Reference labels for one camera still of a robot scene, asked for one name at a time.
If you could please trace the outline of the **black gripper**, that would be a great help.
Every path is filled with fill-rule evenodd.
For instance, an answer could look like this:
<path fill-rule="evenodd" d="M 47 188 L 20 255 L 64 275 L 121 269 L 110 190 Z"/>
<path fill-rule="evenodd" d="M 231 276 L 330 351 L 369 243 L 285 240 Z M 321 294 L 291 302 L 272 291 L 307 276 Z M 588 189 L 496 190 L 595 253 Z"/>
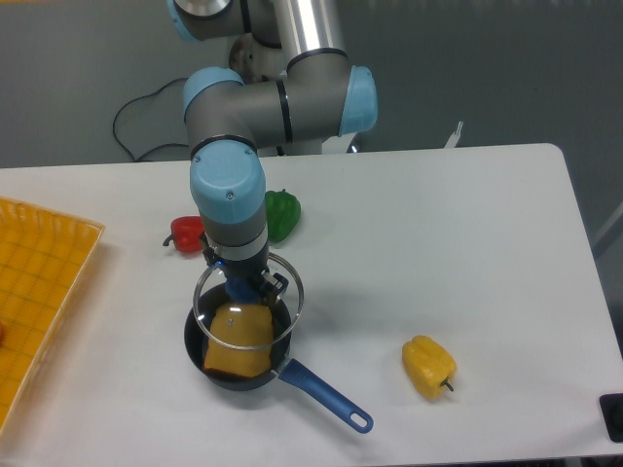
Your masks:
<path fill-rule="evenodd" d="M 287 290 L 287 278 L 268 269 L 268 233 L 261 232 L 250 242 L 239 246 L 217 243 L 206 233 L 200 235 L 202 254 L 211 268 L 219 268 L 227 279 L 245 279 L 253 285 L 261 282 L 259 294 L 263 305 L 276 305 Z"/>

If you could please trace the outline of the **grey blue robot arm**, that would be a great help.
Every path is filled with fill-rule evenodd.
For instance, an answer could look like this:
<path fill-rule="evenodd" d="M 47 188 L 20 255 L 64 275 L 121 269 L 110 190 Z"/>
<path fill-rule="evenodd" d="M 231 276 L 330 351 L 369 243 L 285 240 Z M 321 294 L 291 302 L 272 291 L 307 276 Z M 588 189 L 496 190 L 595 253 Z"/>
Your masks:
<path fill-rule="evenodd" d="M 193 41 L 248 33 L 279 50 L 284 67 L 246 83 L 232 68 L 195 72 L 183 89 L 190 190 L 206 256 L 241 303 L 267 280 L 266 178 L 258 151 L 366 131 L 378 118 L 369 69 L 349 62 L 333 1 L 171 1 L 178 33 Z"/>

